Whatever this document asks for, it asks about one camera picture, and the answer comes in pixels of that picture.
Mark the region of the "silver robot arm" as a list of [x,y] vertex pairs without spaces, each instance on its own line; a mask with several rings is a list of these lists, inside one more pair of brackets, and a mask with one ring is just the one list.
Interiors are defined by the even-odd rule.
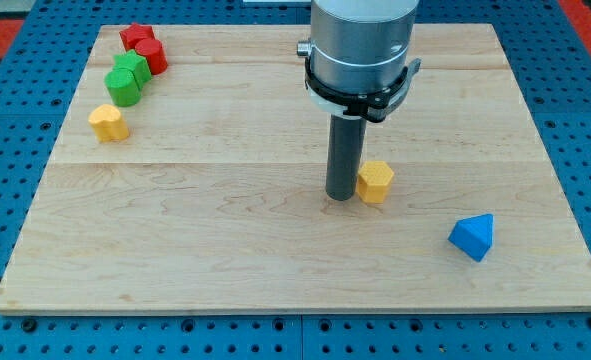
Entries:
[[313,0],[310,72],[347,94],[381,91],[406,62],[419,0]]

